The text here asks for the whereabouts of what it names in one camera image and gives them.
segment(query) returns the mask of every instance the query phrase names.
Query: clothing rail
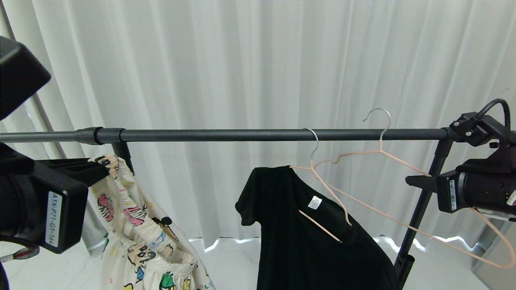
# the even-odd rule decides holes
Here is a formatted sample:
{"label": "clothing rail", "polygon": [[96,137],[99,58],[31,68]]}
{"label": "clothing rail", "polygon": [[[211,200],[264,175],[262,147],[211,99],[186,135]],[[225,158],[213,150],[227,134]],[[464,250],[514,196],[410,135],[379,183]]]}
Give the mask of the clothing rail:
{"label": "clothing rail", "polygon": [[[320,141],[379,140],[382,129],[323,129],[314,130]],[[124,128],[91,127],[66,132],[3,133],[0,142],[80,142],[85,144],[112,144],[115,154],[126,160],[134,172],[127,142],[194,142],[194,141],[313,141],[312,132],[293,130],[126,130]],[[389,129],[383,140],[439,140],[429,174],[441,173],[453,142],[462,142],[449,128],[441,129]],[[432,192],[422,190],[412,214],[410,225],[419,228]],[[394,262],[398,283],[403,288],[414,264],[409,250],[416,232],[407,229]]]}

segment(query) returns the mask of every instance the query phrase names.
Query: horizontal bar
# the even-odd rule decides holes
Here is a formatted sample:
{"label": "horizontal bar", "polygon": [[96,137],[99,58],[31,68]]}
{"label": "horizontal bar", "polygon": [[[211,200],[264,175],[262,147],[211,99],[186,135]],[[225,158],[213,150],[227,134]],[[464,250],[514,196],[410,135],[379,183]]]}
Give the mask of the horizontal bar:
{"label": "horizontal bar", "polygon": [[[3,133],[0,142],[71,142],[79,138],[78,131]],[[314,130],[321,141],[379,140],[382,129],[319,129]],[[390,129],[384,140],[458,140],[457,135],[441,129]],[[280,130],[122,130],[100,128],[96,139],[101,143],[118,142],[195,142],[195,141],[309,141],[313,134],[306,129]]]}

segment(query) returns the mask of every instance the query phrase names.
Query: rack leg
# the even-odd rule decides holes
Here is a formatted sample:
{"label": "rack leg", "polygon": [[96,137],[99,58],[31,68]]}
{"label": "rack leg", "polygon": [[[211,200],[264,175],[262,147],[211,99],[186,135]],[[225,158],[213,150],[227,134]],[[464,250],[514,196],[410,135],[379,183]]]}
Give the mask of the rack leg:
{"label": "rack leg", "polygon": [[[428,173],[431,176],[439,175],[441,173],[444,162],[448,157],[448,154],[450,153],[450,149],[452,148],[452,144],[452,140],[440,140],[437,144],[432,165],[430,166],[430,170],[428,171]],[[432,192],[428,190],[421,191],[420,198],[417,201],[416,208],[414,209],[414,213],[412,214],[412,219],[410,220],[411,226],[419,228],[421,221],[423,220],[423,215],[425,214],[428,203],[430,202],[431,196]],[[403,242],[401,243],[401,247],[398,252],[398,257],[396,258],[396,262],[394,263],[394,270],[396,271],[400,289],[403,289],[403,286],[405,285],[407,277],[410,273],[410,269],[412,268],[412,265],[415,261],[414,257],[409,255],[409,250],[412,246],[412,242],[414,242],[415,237],[416,232],[407,229],[407,232],[405,233],[405,238],[403,238]]]}
{"label": "rack leg", "polygon": [[133,163],[131,162],[131,153],[127,146],[127,142],[113,142],[111,146],[113,147],[115,155],[124,159],[131,172],[134,173]]}

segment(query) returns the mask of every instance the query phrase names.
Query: pink hanger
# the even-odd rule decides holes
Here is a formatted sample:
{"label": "pink hanger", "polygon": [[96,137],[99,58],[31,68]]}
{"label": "pink hanger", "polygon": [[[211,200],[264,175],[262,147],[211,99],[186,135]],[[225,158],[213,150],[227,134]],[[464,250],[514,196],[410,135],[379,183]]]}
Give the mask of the pink hanger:
{"label": "pink hanger", "polygon": [[[487,226],[489,226],[489,227],[490,227],[490,228],[491,228],[491,229],[492,229],[492,230],[497,234],[497,236],[498,236],[498,237],[500,237],[500,239],[504,242],[504,244],[505,244],[505,245],[507,246],[507,248],[509,249],[509,254],[510,254],[510,256],[511,256],[511,261],[510,261],[508,264],[506,264],[506,265],[500,265],[500,264],[497,264],[497,263],[495,263],[495,262],[492,262],[492,261],[486,260],[486,259],[484,259],[484,258],[482,258],[482,257],[480,257],[480,256],[475,255],[475,254],[472,254],[472,253],[470,253],[470,252],[467,252],[467,251],[465,251],[464,249],[460,249],[460,248],[455,247],[455,246],[453,246],[453,245],[451,245],[451,244],[445,243],[445,242],[443,242],[443,241],[441,241],[441,240],[439,240],[439,239],[435,238],[434,236],[432,236],[432,235],[430,235],[430,234],[427,234],[427,233],[425,233],[425,232],[423,232],[423,231],[421,231],[421,230],[419,230],[419,229],[416,229],[416,228],[414,228],[414,227],[412,227],[412,226],[410,226],[410,225],[408,225],[408,224],[406,224],[406,223],[404,223],[404,222],[402,222],[402,221],[400,221],[400,220],[397,220],[397,219],[395,219],[395,218],[391,217],[391,216],[390,216],[390,215],[388,215],[388,214],[385,214],[385,213],[383,213],[383,212],[381,212],[381,211],[377,210],[376,208],[374,208],[374,207],[372,207],[372,206],[370,206],[370,205],[368,205],[368,204],[366,204],[366,203],[364,203],[364,202],[362,202],[362,201],[360,201],[360,200],[358,200],[358,199],[356,199],[356,198],[352,197],[352,196],[351,196],[351,195],[349,195],[349,194],[346,194],[345,192],[343,192],[343,191],[341,191],[341,190],[339,190],[339,189],[335,188],[335,187],[334,187],[334,186],[332,186],[332,185],[327,184],[326,182],[324,182],[324,181],[322,180],[322,178],[319,176],[319,174],[315,171],[315,168],[316,168],[317,166],[319,166],[320,164],[322,164],[322,163],[324,163],[324,162],[331,162],[331,163],[333,163],[333,164],[337,164],[337,163],[340,161],[341,157],[351,156],[351,155],[373,154],[373,153],[380,153],[380,154],[383,154],[383,155],[385,155],[385,156],[387,156],[387,157],[389,157],[389,158],[391,158],[391,159],[394,159],[395,161],[397,161],[397,162],[399,162],[399,163],[401,163],[401,164],[403,164],[403,165],[405,165],[405,166],[407,166],[407,167],[410,167],[410,168],[414,169],[415,171],[417,171],[417,172],[421,173],[422,175],[430,176],[428,173],[424,172],[423,170],[421,170],[421,169],[419,169],[419,168],[417,168],[417,167],[415,167],[415,166],[413,166],[413,165],[409,164],[408,162],[403,161],[403,160],[401,160],[401,159],[399,159],[399,158],[397,158],[397,157],[393,156],[392,154],[389,154],[389,153],[387,153],[387,152],[385,152],[385,151],[383,150],[383,134],[384,134],[384,133],[385,133],[385,131],[387,131],[387,130],[389,129],[389,127],[391,126],[391,114],[390,114],[388,111],[386,111],[386,110],[384,110],[384,109],[382,109],[382,108],[374,108],[374,109],[372,109],[371,111],[369,111],[369,113],[367,114],[367,117],[364,119],[364,121],[366,121],[366,120],[367,120],[367,118],[369,118],[369,115],[371,115],[371,113],[372,113],[373,111],[375,111],[375,110],[382,110],[382,111],[384,111],[384,112],[388,115],[388,117],[389,117],[389,124],[388,124],[387,128],[385,128],[385,129],[382,131],[382,133],[380,134],[380,149],[379,149],[379,150],[374,150],[374,151],[363,151],[363,152],[353,152],[353,153],[341,154],[341,155],[339,155],[339,156],[337,157],[337,160],[336,160],[336,161],[332,161],[332,160],[330,160],[330,159],[327,159],[327,160],[324,160],[324,161],[322,161],[322,162],[319,162],[319,163],[317,163],[315,166],[313,166],[313,154],[314,154],[315,150],[317,150],[317,148],[318,148],[318,142],[319,142],[319,140],[318,140],[317,135],[315,134],[315,132],[314,132],[313,130],[309,129],[309,130],[314,134],[314,136],[315,136],[315,138],[316,138],[316,140],[317,140],[317,147],[316,147],[316,149],[312,152],[312,159],[310,160],[310,167],[295,167],[295,166],[291,166],[291,168],[297,168],[297,169],[302,169],[302,170],[311,170],[311,171],[314,173],[315,177],[316,177],[319,181],[321,181],[321,182],[322,182],[322,184],[324,185],[324,187],[325,187],[325,188],[326,188],[326,189],[327,189],[327,190],[328,190],[328,191],[333,195],[333,197],[335,197],[335,199],[337,199],[338,203],[342,206],[342,208],[344,209],[344,214],[345,214],[345,217],[346,217],[346,221],[347,221],[347,222],[348,222],[348,224],[350,224],[350,225],[351,225],[351,223],[349,222],[349,219],[348,219],[348,212],[347,212],[347,210],[346,210],[345,206],[342,204],[342,202],[339,200],[339,198],[335,195],[335,193],[330,189],[330,187],[331,187],[331,188],[333,188],[334,190],[336,190],[336,191],[340,192],[341,194],[343,194],[343,195],[345,195],[345,196],[347,196],[347,197],[351,198],[352,200],[354,200],[354,201],[356,201],[356,202],[358,202],[358,203],[360,203],[360,204],[364,205],[365,207],[367,207],[367,208],[369,208],[369,209],[371,209],[371,210],[373,210],[373,211],[375,211],[375,212],[377,212],[377,213],[381,214],[382,216],[384,216],[384,217],[386,217],[386,218],[388,218],[388,219],[390,219],[390,220],[393,220],[393,221],[395,221],[395,222],[397,222],[397,223],[399,223],[399,224],[401,224],[401,225],[403,225],[403,226],[405,226],[405,227],[407,227],[407,228],[409,228],[409,229],[411,229],[411,230],[413,230],[413,231],[416,231],[416,232],[418,232],[418,233],[420,233],[420,234],[422,234],[422,235],[424,235],[424,236],[426,236],[426,237],[428,237],[428,238],[430,238],[430,239],[433,239],[433,240],[435,240],[435,241],[437,241],[437,242],[439,242],[439,243],[441,243],[441,244],[443,244],[443,245],[445,245],[445,246],[447,246],[447,247],[450,247],[450,248],[452,248],[452,249],[455,249],[455,250],[457,250],[457,251],[460,251],[460,252],[462,252],[462,253],[465,253],[465,254],[467,254],[467,255],[468,255],[468,256],[470,256],[470,257],[473,257],[473,258],[475,258],[475,259],[477,259],[477,260],[480,260],[480,261],[482,261],[482,262],[488,263],[488,264],[490,264],[490,265],[492,265],[492,266],[495,266],[495,267],[498,267],[498,268],[511,268],[512,266],[514,266],[514,265],[516,264],[516,254],[515,254],[515,252],[514,252],[514,249],[513,249],[512,245],[510,244],[509,240],[508,240],[508,239],[505,237],[505,235],[503,235],[503,234],[502,234],[502,233],[501,233],[501,232],[500,232],[500,231],[499,231],[499,230],[498,230],[498,229],[497,229],[497,228],[496,228],[496,227],[495,227],[495,226],[494,226],[494,225],[493,225],[493,224],[492,224],[492,223],[491,223],[491,222],[490,222],[490,221],[489,221],[489,220],[488,220],[488,219],[487,219],[483,214],[481,214],[481,213],[480,213],[476,208],[471,208],[470,210],[472,210],[476,215],[478,215],[478,216],[479,216],[479,217],[480,217],[480,218],[481,218],[481,219],[482,219],[482,220],[487,224]],[[328,231],[327,231],[326,229],[324,229],[323,227],[321,227],[319,224],[317,224],[317,225],[318,225],[320,228],[322,228],[325,232],[327,232],[327,233],[328,233]]]}

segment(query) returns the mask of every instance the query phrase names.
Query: label sticker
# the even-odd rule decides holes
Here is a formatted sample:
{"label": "label sticker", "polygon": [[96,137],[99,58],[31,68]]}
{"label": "label sticker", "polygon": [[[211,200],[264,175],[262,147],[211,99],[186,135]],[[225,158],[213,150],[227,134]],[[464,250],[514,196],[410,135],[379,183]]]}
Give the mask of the label sticker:
{"label": "label sticker", "polygon": [[451,201],[451,210],[455,211],[457,209],[457,199],[455,197],[455,180],[450,180],[450,201]]}
{"label": "label sticker", "polygon": [[316,210],[317,208],[319,208],[321,201],[323,201],[323,200],[318,198],[317,196],[314,196],[314,197],[312,197],[312,200],[308,204],[308,207]]}
{"label": "label sticker", "polygon": [[516,205],[516,190],[513,191],[511,196],[509,197],[509,199],[507,199],[507,204],[508,205]]}
{"label": "label sticker", "polygon": [[49,191],[49,202],[46,205],[45,242],[54,247],[59,246],[59,223],[61,222],[62,202],[62,196]]}

